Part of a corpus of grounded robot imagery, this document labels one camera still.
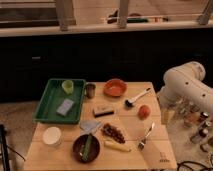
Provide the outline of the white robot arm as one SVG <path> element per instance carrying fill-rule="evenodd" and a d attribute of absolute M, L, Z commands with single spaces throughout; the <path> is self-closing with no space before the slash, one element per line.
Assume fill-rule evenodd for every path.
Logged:
<path fill-rule="evenodd" d="M 162 124 L 166 125 L 177 111 L 190 113 L 191 105 L 213 115 L 213 88 L 203 83 L 205 75 L 204 66 L 196 61 L 170 68 L 164 73 L 164 85 L 157 93 Z"/>

